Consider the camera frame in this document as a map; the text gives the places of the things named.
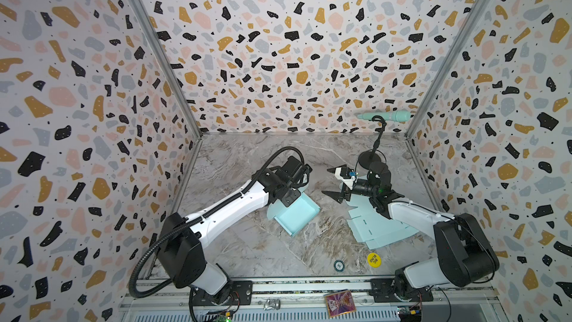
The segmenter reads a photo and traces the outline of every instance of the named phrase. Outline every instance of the terrazzo wallpaper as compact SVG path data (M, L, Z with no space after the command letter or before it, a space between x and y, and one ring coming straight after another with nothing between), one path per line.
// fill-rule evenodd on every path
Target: terrazzo wallpaper
M512 321L572 320L571 0L491 0L412 143L481 222Z
M203 132L372 132L357 113L414 114L475 2L142 1Z
M118 320L189 161L126 0L0 0L0 320Z

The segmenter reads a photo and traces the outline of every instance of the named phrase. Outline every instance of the microphone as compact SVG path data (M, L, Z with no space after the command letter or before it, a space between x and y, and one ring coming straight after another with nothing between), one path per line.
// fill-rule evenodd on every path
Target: microphone
M407 122L411 119L411 112L406 110L391 112L368 112L357 115L358 119L371 120L374 116L381 116L384 120Z

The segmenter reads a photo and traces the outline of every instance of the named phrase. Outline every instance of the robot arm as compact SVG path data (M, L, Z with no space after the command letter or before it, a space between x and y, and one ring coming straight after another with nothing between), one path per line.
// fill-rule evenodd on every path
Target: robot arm
M392 219L430 236L437 248L437 258L396 271L396 289L402 296L431 285L453 283L463 287L499 268L497 256L474 216L442 213L411 200L387 206Z
M328 169L343 182L341 192L324 191L337 202L350 200L352 194L369 197L376 211L418 229L435 240L437 258L417 262L395 272L398 296L409 298L419 288L453 283L463 287L494 273L499 262L475 217L453 215L429 209L411 200L396 200L403 195L391 189L387 165L373 162L367 179L358 179L345 165Z
M184 218L175 213L165 220L160 239L180 226L196 221L163 241L158 248L157 258L175 287L192 285L211 295L214 303L225 302L231 292L232 281L218 265L205 260L203 248L254 210L277 200L286 207L294 203L301 196L298 188L308 182L308 178L304 182L304 176L309 177L312 171L303 163L301 155L300 159L302 161L290 156L282 167L274 168L267 168L271 161L268 160L252 179L208 208Z

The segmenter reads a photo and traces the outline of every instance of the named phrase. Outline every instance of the black cable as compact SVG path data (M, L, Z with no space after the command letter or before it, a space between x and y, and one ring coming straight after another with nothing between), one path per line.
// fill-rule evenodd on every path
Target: black cable
M231 304L229 304L228 307L226 307L226 309L219 309L218 311L209 311L206 314L207 315L221 315L221 314L225 313L226 311L230 310L232 307L232 304L234 303L234 297L232 297L232 294L230 295L230 297L231 297Z
M217 206L215 206L214 208L212 208L211 210L207 211L205 214L203 214L202 217L198 217L196 219L193 219L191 221L188 221L178 227L176 227L175 229L171 230L170 232L166 233L165 235L163 235L159 240L157 240L153 245L151 245L149 247L149 249L141 256L141 258L139 259L138 263L135 265L135 268L133 269L133 272L131 274L131 276L129 277L129 283L128 283L128 290L129 290L129 294L131 295L131 297L134 298L144 298L144 297L148 297L151 296L155 293L157 293L159 290L165 288L167 285L169 285L171 282L173 282L170 278L168 278L167 280L163 281L162 283L158 284L157 286L147 290L147 291L139 291L137 289L137 278L139 277L139 274L141 273L141 270L143 269L143 266L145 265L145 263L147 262L147 260L149 259L149 257L151 257L151 255L157 250L159 249L159 247L167 240L169 240L171 237L178 235L180 232L182 232L183 230L198 224L199 222L201 222L203 219L210 217L212 214L216 213L217 211L219 211L220 209L224 208L226 205L230 204L231 202L233 202L234 200L238 199L239 197L245 195L253 186L254 184L258 181L258 179L260 179L260 177L264 174L264 170L266 170L266 168L268 168L268 166L270 165L270 163L272 163L272 161L278 157L278 155L284 151L287 150L292 150L294 152L296 152L298 154L298 156L300 157L300 161L302 162L302 164L304 164L304 156L302 155L302 152L300 152L300 150L296 147L282 147L280 149L278 149L276 152L274 152L274 154L272 154L270 156L270 158L268 158L268 160L266 160L266 162L264 162L264 164L262 165L262 168L260 170L258 170L255 174L254 177L252 178L252 180L250 181L250 183L248 183L248 185L242 189L239 193L236 193L235 195L233 195L232 197L229 197L227 199L225 199L225 201L223 201L222 203L218 204Z
M382 153L382 151L380 151L379 149L375 150L376 152L379 152L379 154L381 154L383 156L383 159L385 160L385 164L387 164L387 158L386 155Z
M443 292L443 294L445 295L445 298L447 299L447 303L449 304L449 317L447 317L447 320L445 322L449 322L449 320L451 319L451 314L453 312L453 309L451 308L451 302L449 301L449 297L447 297L447 294L445 293L445 291L441 290L440 287L438 287L438 289Z
M418 304L420 304L420 303L422 302L422 299L421 299L421 291L417 290L417 294L418 294L418 296L419 296L419 301L418 301L416 304L414 304L414 305L412 305L411 307L409 307L409 311L411 311L412 309L414 309L415 306L417 306Z
M431 213L435 213L434 211L432 211L432 210L429 209L429 208L426 208L426 207L424 207L424 206L422 206L422 205L415 204L415 203L411 203L411 202L408 202L408 201L394 200L394 201L392 201L392 202L400 202L400 203L406 203L406 204L415 205L415 206L418 206L418 207L420 207L420 208L425 209L426 211L429 211L429 212L431 212ZM489 260L491 261L491 265L492 265L492 275L490 276L490 278L489 278L488 280L485 280L485 281L475 281L475 282L473 282L473 283L474 283L474 284L485 284L485 283L490 282L490 281L495 277L495 271L496 271L495 260L492 258L491 254L487 251L487 249L484 248L483 244L481 244L481 242L475 237L475 235L473 235L472 232L470 232L466 227L462 226L461 224L459 224L458 222L456 222L454 219L451 219L451 218L446 217L446 216L444 216L444 215L441 215L441 216L444 217L444 218L449 219L450 221L453 221L453 222L456 223L458 226L460 226L462 229L464 229L466 232L468 232L468 234L469 234L473 239L475 239L475 241L479 244L479 246L481 247L481 249L483 249L483 251L487 254Z
M193 322L198 322L197 321L197 317L195 316L195 311L193 310L193 297L195 296L195 289L194 288L190 288L190 294L189 294L189 313L190 313L190 319Z
M310 183L310 174L306 171L298 181L298 183L292 183L291 187L294 189L302 188Z
M238 312L238 311L239 311L239 308L240 308L240 296L239 296L239 293L236 292L236 291L234 291L234 293L236 294L236 300L238 301L238 305L236 306L236 310L234 310L234 311L232 312L233 315L234 315L236 312Z

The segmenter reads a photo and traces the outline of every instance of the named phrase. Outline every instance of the black mounting plate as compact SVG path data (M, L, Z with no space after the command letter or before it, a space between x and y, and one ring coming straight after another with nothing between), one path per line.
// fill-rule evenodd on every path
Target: black mounting plate
M369 294L374 297L374 301L376 303L381 302L403 302L395 297L393 293L393 288L391 283L393 282L393 278L372 278L371 282L371 290ZM423 302L431 302L433 301L433 294L431 290L427 291L424 288L419 289L421 292L421 298ZM410 302L418 302L419 296L415 296L411 298Z
M252 299L252 281L239 280L232 282L231 295L234 296L232 304L236 306L238 305L238 301L236 300L236 294L234 292L239 294L241 306L249 305ZM211 297L212 296L206 293L204 290L198 289L195 297L193 297L193 306L216 306L218 308L223 307L222 305L216 305L214 302L212 302Z

